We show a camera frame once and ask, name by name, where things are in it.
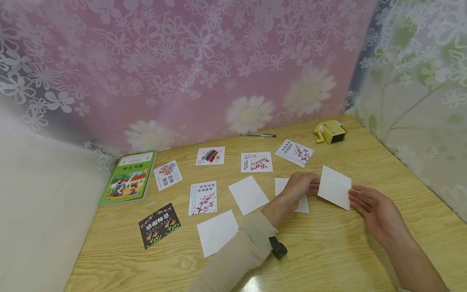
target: black wristband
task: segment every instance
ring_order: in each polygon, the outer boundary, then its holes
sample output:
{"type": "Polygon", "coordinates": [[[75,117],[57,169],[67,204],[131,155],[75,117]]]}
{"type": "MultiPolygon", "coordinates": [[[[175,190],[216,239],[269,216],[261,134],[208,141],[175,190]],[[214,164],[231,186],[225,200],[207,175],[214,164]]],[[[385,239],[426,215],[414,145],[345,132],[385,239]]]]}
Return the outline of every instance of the black wristband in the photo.
{"type": "Polygon", "coordinates": [[[277,257],[278,260],[287,254],[287,248],[280,243],[275,236],[270,237],[269,242],[271,243],[272,254],[277,257]]]}

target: black card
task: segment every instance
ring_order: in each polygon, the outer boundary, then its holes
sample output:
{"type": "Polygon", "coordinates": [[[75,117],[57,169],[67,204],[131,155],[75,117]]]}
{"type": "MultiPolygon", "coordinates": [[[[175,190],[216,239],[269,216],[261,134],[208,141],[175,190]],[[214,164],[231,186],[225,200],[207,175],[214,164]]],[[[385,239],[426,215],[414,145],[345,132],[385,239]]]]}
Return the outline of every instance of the black card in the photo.
{"type": "Polygon", "coordinates": [[[155,211],[141,220],[139,224],[145,249],[153,246],[181,226],[172,203],[155,211]]]}

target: red lettering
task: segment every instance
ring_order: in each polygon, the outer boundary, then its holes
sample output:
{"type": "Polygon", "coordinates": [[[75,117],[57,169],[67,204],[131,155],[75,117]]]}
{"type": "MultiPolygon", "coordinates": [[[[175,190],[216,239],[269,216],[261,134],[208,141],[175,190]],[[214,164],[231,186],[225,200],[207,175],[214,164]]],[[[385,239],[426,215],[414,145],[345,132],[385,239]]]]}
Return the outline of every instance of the red lettering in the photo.
{"type": "Polygon", "coordinates": [[[251,162],[251,170],[255,170],[255,169],[265,169],[265,168],[268,168],[268,166],[266,165],[267,162],[269,162],[270,160],[267,159],[267,157],[264,157],[264,158],[261,158],[260,160],[258,161],[254,161],[254,162],[251,162]]]}

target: human hand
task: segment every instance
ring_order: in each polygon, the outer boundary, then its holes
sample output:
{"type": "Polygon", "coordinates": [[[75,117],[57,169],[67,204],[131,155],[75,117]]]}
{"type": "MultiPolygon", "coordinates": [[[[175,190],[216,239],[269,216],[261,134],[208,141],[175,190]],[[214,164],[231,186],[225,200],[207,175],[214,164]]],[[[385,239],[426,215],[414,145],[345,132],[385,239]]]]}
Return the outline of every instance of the human hand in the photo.
{"type": "Polygon", "coordinates": [[[365,218],[370,234],[387,248],[398,241],[413,240],[394,202],[375,189],[353,185],[350,206],[365,218]]]}
{"type": "Polygon", "coordinates": [[[319,176],[314,173],[292,173],[284,190],[277,197],[287,201],[289,211],[292,212],[298,208],[298,202],[303,195],[317,193],[319,182],[319,176]]]}

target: yellow pencil sharpener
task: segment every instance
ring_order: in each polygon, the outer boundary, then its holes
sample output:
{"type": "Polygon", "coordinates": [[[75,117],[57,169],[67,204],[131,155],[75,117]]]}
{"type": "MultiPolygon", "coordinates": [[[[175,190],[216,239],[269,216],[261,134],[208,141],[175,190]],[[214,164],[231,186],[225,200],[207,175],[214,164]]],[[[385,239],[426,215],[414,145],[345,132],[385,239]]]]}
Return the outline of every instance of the yellow pencil sharpener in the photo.
{"type": "Polygon", "coordinates": [[[316,143],[326,141],[328,144],[334,144],[344,141],[344,137],[346,136],[345,129],[336,120],[320,123],[318,126],[316,126],[314,132],[319,137],[319,139],[316,140],[316,143]]]}

